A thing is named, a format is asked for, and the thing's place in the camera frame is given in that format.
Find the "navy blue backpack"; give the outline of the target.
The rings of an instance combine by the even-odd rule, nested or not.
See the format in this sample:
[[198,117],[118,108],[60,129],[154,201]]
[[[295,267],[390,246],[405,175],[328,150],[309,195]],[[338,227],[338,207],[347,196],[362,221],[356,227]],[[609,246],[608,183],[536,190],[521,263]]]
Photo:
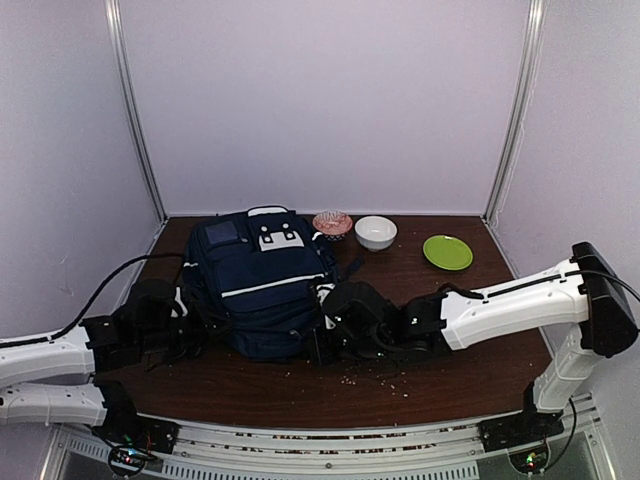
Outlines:
[[185,250],[182,280],[230,330],[225,342],[256,361],[308,355],[306,336],[321,327],[313,292],[339,283],[364,263],[339,267],[331,244],[311,223],[282,206],[255,207],[197,223]]

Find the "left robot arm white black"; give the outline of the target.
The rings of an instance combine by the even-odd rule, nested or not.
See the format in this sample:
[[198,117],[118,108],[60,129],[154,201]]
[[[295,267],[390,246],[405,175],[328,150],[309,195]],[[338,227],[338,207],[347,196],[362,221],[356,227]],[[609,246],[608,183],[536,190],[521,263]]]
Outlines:
[[136,365],[146,355],[171,363],[198,352],[207,339],[206,327],[192,315],[137,319],[118,311],[86,318],[66,333],[3,341],[1,424],[84,424],[133,444],[143,436],[144,421],[126,389],[89,377]]

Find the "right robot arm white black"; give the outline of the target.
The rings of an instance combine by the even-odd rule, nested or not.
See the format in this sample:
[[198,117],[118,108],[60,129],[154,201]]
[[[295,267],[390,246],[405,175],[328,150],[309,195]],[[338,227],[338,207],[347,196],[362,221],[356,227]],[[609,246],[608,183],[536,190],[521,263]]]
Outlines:
[[513,419],[519,440],[535,440],[604,358],[639,338],[628,303],[632,288],[588,242],[572,255],[528,277],[465,290],[451,283],[402,306],[366,282],[314,281],[310,292],[320,320],[316,356],[348,354],[430,359],[494,338],[549,325],[570,330],[552,363],[525,391]]

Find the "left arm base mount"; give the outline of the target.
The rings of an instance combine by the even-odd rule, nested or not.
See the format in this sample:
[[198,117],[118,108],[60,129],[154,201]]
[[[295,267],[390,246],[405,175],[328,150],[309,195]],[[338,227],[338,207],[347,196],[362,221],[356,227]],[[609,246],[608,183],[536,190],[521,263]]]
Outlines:
[[158,463],[160,454],[171,454],[179,430],[175,422],[138,414],[109,415],[102,425],[89,426],[89,431],[108,448],[108,468],[117,478],[124,479]]

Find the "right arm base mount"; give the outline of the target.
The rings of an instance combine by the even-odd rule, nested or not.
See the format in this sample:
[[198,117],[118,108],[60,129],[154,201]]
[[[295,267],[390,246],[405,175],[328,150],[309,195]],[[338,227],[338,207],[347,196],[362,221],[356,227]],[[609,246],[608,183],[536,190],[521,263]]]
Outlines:
[[516,472],[532,476],[550,466],[548,440],[562,434],[564,425],[559,414],[519,412],[481,421],[478,431],[486,453],[505,450]]

